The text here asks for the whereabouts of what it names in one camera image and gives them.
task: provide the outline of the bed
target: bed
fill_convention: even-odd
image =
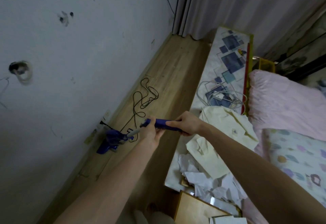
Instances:
[[[326,98],[319,90],[262,70],[254,70],[249,77],[249,120],[259,139],[257,154],[270,161],[263,136],[267,128],[326,141]],[[242,211],[253,223],[267,223],[250,199],[244,200]]]

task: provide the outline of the crumpled paper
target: crumpled paper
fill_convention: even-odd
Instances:
[[[212,179],[191,154],[180,154],[178,158],[180,171],[187,181],[194,185],[195,196],[210,203],[211,197],[231,201],[241,207],[241,200],[247,198],[239,182],[232,173]]]

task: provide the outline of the pillow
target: pillow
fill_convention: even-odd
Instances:
[[[326,208],[326,142],[282,129],[264,129],[271,163]]]

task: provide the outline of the wooden floor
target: wooden floor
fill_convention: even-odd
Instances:
[[[146,116],[155,115],[161,119],[175,119],[184,111],[189,110],[209,50],[207,43],[195,41],[189,36],[182,38],[174,35],[169,38],[145,75],[149,78],[148,86],[154,87],[159,92],[159,98],[142,110]],[[145,94],[140,84],[136,90]],[[111,120],[110,125],[115,129],[121,129],[132,117],[132,107],[131,96],[117,118]],[[143,118],[138,117],[137,125],[142,120]],[[130,122],[124,131],[127,128],[134,128],[133,122]],[[178,139],[177,132],[165,132],[159,147],[128,200],[128,206],[131,209],[144,211],[149,203],[154,202],[159,210],[169,215],[172,214],[168,206],[171,195],[174,193],[164,186],[164,180]],[[67,206],[98,178],[107,175],[136,144],[137,142],[126,143],[120,146],[116,153],[111,151],[104,155],[92,153],[68,191],[51,204],[39,223],[53,223]]]

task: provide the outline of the hand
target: hand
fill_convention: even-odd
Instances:
[[[160,141],[161,136],[164,134],[163,129],[156,129],[155,122],[156,118],[154,116],[149,116],[151,122],[146,127],[141,127],[140,137],[141,140],[147,140],[149,142],[153,142],[153,144],[157,147]]]
[[[185,111],[175,121],[167,121],[165,124],[183,130],[183,132],[180,132],[181,135],[191,136],[198,134],[204,123],[204,121],[200,120],[194,114]]]

